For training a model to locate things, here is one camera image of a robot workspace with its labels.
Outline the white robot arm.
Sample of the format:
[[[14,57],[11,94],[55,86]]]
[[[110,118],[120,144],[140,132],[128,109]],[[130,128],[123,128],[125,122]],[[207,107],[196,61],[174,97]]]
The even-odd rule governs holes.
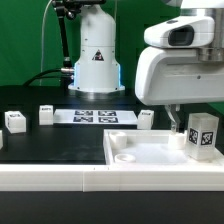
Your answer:
[[[180,104],[224,101],[224,0],[163,2],[180,15],[145,30],[135,94],[145,105],[163,105],[176,131]],[[69,88],[89,99],[124,89],[114,20],[95,3],[82,7],[81,52]]]

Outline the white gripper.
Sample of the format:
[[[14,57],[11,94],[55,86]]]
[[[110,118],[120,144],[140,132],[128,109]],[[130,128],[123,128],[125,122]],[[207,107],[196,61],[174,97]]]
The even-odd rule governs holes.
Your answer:
[[[138,60],[135,94],[145,105],[166,105],[173,133],[179,104],[224,101],[224,62],[199,59],[199,49],[214,37],[208,16],[179,16],[144,32],[148,47]]]

